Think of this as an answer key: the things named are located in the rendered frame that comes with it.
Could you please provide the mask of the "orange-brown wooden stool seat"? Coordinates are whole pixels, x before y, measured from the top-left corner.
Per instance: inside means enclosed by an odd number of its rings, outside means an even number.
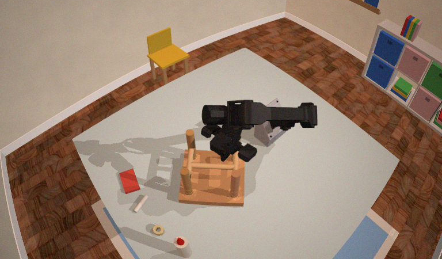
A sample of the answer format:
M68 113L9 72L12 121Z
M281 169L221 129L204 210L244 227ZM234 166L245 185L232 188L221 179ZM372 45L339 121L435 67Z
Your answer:
M220 155L214 151L196 150L196 154L197 158L193 159L193 162L233 164L231 154L224 162L221 161ZM179 202L185 204L243 207L245 161L241 159L238 160L238 170L241 172L238 196L231 197L231 172L233 170L192 168L190 180L192 183L193 193L192 195L187 195L185 193L181 179L178 198Z

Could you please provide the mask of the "tan wooden stool legs with crossbar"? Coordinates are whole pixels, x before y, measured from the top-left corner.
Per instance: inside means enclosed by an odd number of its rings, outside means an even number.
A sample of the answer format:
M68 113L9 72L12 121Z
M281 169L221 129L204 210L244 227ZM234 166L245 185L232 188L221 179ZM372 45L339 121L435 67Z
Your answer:
M182 183L184 186L185 193L187 195L192 195L192 184L191 184L191 172L192 168L199 169L225 169L225 170L233 170L231 172L231 188L230 188L230 196L237 197L239 192L239 182L241 172L238 170L238 152L232 155L231 159L233 160L233 164L218 164L218 163L194 163L193 159L197 158L196 155L196 146L195 146L195 136L194 131L192 129L188 129L186 131L186 140L188 144L188 160L186 167L180 169L180 174L182 178Z

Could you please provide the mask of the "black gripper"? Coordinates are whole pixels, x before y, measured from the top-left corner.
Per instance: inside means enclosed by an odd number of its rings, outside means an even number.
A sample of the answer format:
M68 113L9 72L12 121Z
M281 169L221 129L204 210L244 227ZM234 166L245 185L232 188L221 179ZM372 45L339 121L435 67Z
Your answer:
M222 128L225 129L225 133L227 134L234 134L235 138L235 144L234 144L234 150L231 152L231 155L238 152L238 157L245 161L249 162L257 153L257 149L253 147L250 144L246 144L245 146L241 145L242 143L239 141L241 139L241 132L242 129L234 129L234 128L227 128L227 123L225 125L222 125ZM218 125L206 125L201 130L201 135L205 136L206 138L210 138L211 135L217 135L220 131L221 127ZM228 154L221 155L221 161L224 162L228 158Z

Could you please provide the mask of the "red rectangular block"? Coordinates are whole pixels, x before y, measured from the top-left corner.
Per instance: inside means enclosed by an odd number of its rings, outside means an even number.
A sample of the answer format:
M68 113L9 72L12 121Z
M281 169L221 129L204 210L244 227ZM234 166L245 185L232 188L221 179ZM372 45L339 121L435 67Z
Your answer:
M140 190L136 175L133 169L119 173L125 194Z

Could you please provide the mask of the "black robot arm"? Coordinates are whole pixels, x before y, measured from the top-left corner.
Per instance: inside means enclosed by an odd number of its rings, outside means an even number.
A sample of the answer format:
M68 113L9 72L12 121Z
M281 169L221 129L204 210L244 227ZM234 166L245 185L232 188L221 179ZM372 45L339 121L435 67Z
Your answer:
M227 128L234 128L234 130L249 130L254 125L260 125L266 121L270 122L272 129L285 127L280 128L283 131L288 131L295 126L295 123L300 123L302 128L315 128L315 125L318 125L317 106L312 102L301 103L298 108L289 108L267 107L261 102L253 102L253 100L227 101L227 106L204 105L202 121L204 125L225 125L227 123ZM218 155L230 155L234 150L234 143L234 134L227 134L225 129L221 128L210 141L210 150Z

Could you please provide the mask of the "tan roll of masking tape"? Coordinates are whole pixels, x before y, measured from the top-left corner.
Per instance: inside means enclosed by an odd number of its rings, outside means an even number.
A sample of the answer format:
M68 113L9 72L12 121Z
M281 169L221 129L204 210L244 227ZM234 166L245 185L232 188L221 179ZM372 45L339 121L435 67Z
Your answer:
M160 232L157 232L158 229L161 229L161 231L160 231ZM156 235L161 236L161 235L164 234L165 231L164 231L164 229L163 229L163 227L162 227L161 225L155 225L155 226L153 227L153 232L154 232Z

